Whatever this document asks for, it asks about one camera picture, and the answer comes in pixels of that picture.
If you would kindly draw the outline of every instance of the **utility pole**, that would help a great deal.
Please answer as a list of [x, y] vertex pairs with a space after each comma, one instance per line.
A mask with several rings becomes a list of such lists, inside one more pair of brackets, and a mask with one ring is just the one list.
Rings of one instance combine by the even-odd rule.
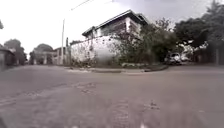
[[[73, 11], [74, 9], [78, 8], [79, 6], [92, 1], [92, 0], [86, 0], [84, 2], [82, 2], [81, 4], [79, 4], [78, 6], [72, 8], [70, 11]], [[64, 64], [64, 31], [65, 31], [65, 18], [63, 20], [63, 27], [62, 27], [62, 42], [61, 42], [61, 65]]]
[[65, 19], [63, 20], [63, 27], [62, 27], [61, 65], [64, 64], [64, 29], [65, 29]]

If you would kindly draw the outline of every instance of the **concrete wall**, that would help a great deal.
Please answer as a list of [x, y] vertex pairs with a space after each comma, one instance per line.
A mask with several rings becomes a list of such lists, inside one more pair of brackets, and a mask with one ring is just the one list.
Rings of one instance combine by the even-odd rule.
[[72, 58], [78, 61], [84, 61], [87, 58], [93, 59], [109, 59], [115, 55], [112, 52], [113, 43], [117, 43], [116, 40], [107, 37], [95, 38], [87, 40], [85, 42], [75, 44], [71, 47]]

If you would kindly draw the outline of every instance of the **overcast sky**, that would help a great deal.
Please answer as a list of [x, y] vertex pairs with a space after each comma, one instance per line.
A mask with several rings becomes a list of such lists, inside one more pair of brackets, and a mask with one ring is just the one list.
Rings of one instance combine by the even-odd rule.
[[62, 23], [65, 38], [79, 40], [81, 33], [128, 9], [143, 13], [149, 21], [165, 17], [173, 23], [206, 12], [212, 0], [91, 0], [69, 11], [85, 0], [1, 0], [0, 44], [9, 39], [21, 41], [25, 52], [40, 43], [53, 48], [61, 46]]

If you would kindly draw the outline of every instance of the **two-story house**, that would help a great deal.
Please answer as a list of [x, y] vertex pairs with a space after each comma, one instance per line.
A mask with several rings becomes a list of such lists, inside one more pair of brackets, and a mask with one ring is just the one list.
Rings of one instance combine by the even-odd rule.
[[111, 51], [111, 44], [117, 41], [111, 39], [111, 35], [118, 32], [138, 35], [142, 26], [147, 24], [148, 21], [142, 14], [128, 10], [83, 32], [86, 40], [72, 45], [72, 56], [80, 61], [95, 56], [99, 59], [109, 59], [115, 54]]

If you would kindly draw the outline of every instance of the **road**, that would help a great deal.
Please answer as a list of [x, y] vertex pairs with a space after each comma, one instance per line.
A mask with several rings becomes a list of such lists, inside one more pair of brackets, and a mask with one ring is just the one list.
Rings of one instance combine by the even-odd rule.
[[24, 66], [0, 73], [0, 128], [223, 128], [224, 68], [146, 74]]

